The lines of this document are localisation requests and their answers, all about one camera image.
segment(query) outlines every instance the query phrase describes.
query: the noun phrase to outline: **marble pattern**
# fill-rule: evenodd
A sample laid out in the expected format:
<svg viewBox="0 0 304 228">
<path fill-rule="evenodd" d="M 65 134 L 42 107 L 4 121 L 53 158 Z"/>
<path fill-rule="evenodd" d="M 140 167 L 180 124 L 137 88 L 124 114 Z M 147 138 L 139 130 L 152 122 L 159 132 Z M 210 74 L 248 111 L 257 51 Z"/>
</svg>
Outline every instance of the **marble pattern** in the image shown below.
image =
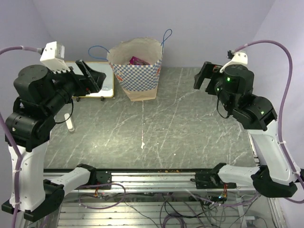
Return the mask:
<svg viewBox="0 0 304 228">
<path fill-rule="evenodd" d="M 219 162 L 254 166 L 243 127 L 223 119 L 215 96 L 194 90 L 199 68 L 161 69 L 157 98 L 131 102 L 115 82 L 115 98 L 75 102 L 75 131 L 57 125 L 45 168 L 212 168 Z M 56 117 L 70 112 L 66 105 Z"/>
</svg>

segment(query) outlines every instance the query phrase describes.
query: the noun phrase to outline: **bag handle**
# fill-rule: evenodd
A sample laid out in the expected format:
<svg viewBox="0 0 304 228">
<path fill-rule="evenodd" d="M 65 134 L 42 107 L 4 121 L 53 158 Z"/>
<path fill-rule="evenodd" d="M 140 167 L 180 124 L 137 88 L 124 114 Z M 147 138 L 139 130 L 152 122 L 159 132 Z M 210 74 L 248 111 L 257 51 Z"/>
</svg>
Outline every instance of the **bag handle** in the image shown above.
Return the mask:
<svg viewBox="0 0 304 228">
<path fill-rule="evenodd" d="M 167 33 L 168 31 L 170 31 L 171 33 L 170 33 L 170 35 L 167 36 L 166 39 L 165 39 L 165 35 L 166 35 L 166 33 Z M 170 28 L 170 29 L 167 29 L 167 30 L 165 31 L 165 33 L 163 34 L 162 43 L 161 43 L 162 52 L 163 52 L 163 46 L 164 46 L 165 41 L 166 41 L 171 35 L 172 35 L 172 29 L 171 29 L 171 28 Z"/>
<path fill-rule="evenodd" d="M 92 55 L 90 54 L 90 50 L 91 50 L 92 48 L 96 48 L 96 47 L 103 48 L 104 50 L 106 50 L 107 52 L 109 52 L 109 50 L 106 49 L 105 47 L 100 46 L 100 45 L 95 45 L 95 46 L 91 46 L 91 47 L 88 49 L 87 53 L 89 54 L 89 56 L 92 57 L 92 58 L 103 59 L 103 60 L 105 60 L 105 61 L 108 61 L 106 58 L 96 57 L 96 56 L 92 56 Z"/>
</svg>

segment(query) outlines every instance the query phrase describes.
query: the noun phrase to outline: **whiteboard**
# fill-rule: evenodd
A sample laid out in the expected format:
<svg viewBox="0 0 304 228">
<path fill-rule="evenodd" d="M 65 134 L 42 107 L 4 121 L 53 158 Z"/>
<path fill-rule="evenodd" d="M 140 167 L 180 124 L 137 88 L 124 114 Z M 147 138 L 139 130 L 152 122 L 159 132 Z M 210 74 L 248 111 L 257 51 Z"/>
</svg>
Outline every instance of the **whiteboard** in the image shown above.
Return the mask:
<svg viewBox="0 0 304 228">
<path fill-rule="evenodd" d="M 114 96 L 114 74 L 107 62 L 85 62 L 93 70 L 103 72 L 106 75 L 102 89 L 98 93 L 88 94 L 81 97 L 113 97 Z M 83 75 L 75 62 L 66 62 L 68 67 L 73 67 L 77 75 Z"/>
</svg>

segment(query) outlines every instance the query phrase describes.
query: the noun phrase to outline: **item inside bag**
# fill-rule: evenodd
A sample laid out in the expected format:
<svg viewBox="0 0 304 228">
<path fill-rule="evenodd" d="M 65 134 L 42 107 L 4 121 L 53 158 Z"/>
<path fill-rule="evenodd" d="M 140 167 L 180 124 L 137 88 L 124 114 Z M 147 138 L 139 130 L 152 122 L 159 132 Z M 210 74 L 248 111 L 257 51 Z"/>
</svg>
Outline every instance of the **item inside bag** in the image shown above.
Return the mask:
<svg viewBox="0 0 304 228">
<path fill-rule="evenodd" d="M 150 65 L 148 62 L 140 59 L 140 58 L 137 58 L 137 57 L 132 57 L 130 59 L 130 63 L 129 65 L 140 65 L 140 66 L 144 66 L 144 65 Z"/>
</svg>

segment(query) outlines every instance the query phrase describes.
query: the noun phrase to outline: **table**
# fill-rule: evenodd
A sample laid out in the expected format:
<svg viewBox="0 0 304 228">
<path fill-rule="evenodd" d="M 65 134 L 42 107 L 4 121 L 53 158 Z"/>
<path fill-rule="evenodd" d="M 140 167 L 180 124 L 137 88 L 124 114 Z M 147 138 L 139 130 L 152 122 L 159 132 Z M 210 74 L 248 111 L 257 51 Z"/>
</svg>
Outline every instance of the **table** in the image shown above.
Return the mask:
<svg viewBox="0 0 304 228">
<path fill-rule="evenodd" d="M 65 124 L 51 133 L 45 168 L 212 168 L 219 162 L 255 166 L 248 135 L 223 119 L 215 96 L 194 90 L 199 68 L 162 67 L 155 100 L 131 102 L 115 80 L 114 98 L 75 102 L 73 133 Z M 70 104 L 56 116 L 63 120 Z"/>
</svg>

